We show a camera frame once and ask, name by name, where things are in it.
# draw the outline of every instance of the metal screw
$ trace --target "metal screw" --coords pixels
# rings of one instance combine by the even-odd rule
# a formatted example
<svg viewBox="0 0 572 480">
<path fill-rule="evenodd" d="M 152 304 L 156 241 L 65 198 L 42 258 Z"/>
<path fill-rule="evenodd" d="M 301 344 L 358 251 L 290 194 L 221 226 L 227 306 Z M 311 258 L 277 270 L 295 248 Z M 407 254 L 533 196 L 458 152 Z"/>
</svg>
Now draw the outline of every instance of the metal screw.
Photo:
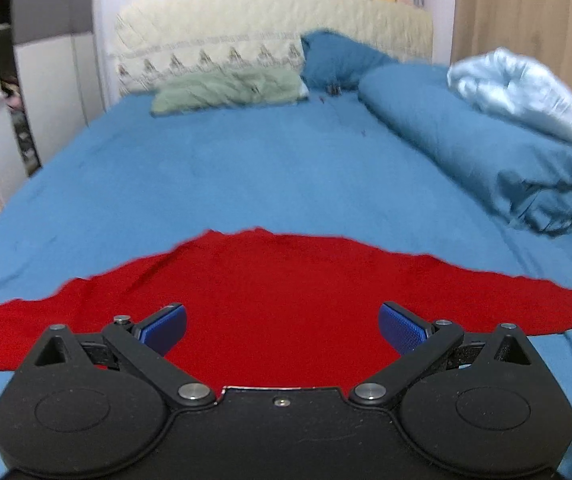
<svg viewBox="0 0 572 480">
<path fill-rule="evenodd" d="M 272 402 L 274 403 L 275 406 L 279 408 L 285 408 L 287 406 L 290 406 L 290 399 L 287 399 L 286 397 L 277 397 Z"/>
<path fill-rule="evenodd" d="M 186 400 L 201 400 L 210 394 L 210 388 L 201 383 L 187 383 L 177 390 L 179 397 Z"/>
<path fill-rule="evenodd" d="M 112 320 L 118 325 L 125 325 L 130 321 L 130 316 L 120 314 L 119 316 L 113 317 Z"/>
<path fill-rule="evenodd" d="M 386 388 L 377 383 L 362 383 L 355 388 L 355 394 L 360 399 L 377 400 L 386 395 Z"/>
</svg>

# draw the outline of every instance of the black round object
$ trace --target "black round object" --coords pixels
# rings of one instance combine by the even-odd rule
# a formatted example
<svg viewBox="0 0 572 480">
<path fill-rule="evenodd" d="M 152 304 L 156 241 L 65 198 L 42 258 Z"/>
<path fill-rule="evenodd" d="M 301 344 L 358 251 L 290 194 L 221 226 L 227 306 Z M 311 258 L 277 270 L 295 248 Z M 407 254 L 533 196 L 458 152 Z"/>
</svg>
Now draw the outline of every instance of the black round object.
<svg viewBox="0 0 572 480">
<path fill-rule="evenodd" d="M 447 370 L 408 390 L 400 421 L 423 452 L 456 471 L 527 475 L 558 460 L 572 438 L 572 409 L 548 385 L 528 366 Z"/>
<path fill-rule="evenodd" d="M 488 386 L 461 393 L 456 406 L 461 418 L 481 430 L 512 430 L 530 416 L 525 399 L 510 390 Z"/>
<path fill-rule="evenodd" d="M 9 466 L 46 478 L 107 474 L 162 430 L 165 404 L 149 384 L 92 365 L 59 368 L 32 370 L 0 398 L 0 453 Z"/>
</svg>

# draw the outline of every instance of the red cloth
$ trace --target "red cloth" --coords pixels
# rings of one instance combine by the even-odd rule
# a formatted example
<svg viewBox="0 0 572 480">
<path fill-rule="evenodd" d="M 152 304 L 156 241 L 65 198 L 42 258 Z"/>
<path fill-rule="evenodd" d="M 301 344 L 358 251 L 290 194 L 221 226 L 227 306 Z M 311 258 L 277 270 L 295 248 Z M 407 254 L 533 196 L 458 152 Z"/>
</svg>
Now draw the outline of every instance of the red cloth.
<svg viewBox="0 0 572 480">
<path fill-rule="evenodd" d="M 216 391 L 235 386 L 349 390 L 397 354 L 377 311 L 396 301 L 427 320 L 473 332 L 502 321 L 530 334 L 572 328 L 572 290 L 388 253 L 345 238 L 208 232 L 51 298 L 0 305 L 0 370 L 16 368 L 45 327 L 98 332 L 115 314 L 143 319 L 180 301 L 184 339 L 167 358 Z"/>
</svg>

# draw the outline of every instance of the blue gripper pad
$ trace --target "blue gripper pad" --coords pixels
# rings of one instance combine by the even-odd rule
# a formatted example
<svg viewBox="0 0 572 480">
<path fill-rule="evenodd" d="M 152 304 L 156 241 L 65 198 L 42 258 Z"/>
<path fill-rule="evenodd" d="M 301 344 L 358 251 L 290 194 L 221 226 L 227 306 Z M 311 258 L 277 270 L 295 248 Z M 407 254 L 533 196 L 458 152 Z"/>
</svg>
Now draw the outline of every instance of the blue gripper pad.
<svg viewBox="0 0 572 480">
<path fill-rule="evenodd" d="M 379 310 L 378 321 L 381 335 L 400 355 L 407 354 L 428 339 L 426 327 L 418 325 L 386 304 Z"/>
<path fill-rule="evenodd" d="M 141 328 L 138 339 L 159 355 L 166 355 L 186 333 L 188 322 L 183 306 L 166 306 L 156 319 Z"/>
</svg>

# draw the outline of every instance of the cream quilted headboard cover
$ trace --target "cream quilted headboard cover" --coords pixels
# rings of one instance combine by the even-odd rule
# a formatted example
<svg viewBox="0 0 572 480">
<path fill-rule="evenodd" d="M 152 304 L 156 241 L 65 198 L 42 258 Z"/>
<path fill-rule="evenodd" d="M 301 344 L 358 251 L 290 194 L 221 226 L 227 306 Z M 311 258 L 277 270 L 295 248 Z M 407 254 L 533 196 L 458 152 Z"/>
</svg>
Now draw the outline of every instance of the cream quilted headboard cover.
<svg viewBox="0 0 572 480">
<path fill-rule="evenodd" d="M 117 17 L 120 92 L 222 66 L 303 65 L 301 34 L 329 28 L 406 60 L 431 59 L 428 12 L 387 0 L 140 0 Z"/>
</svg>

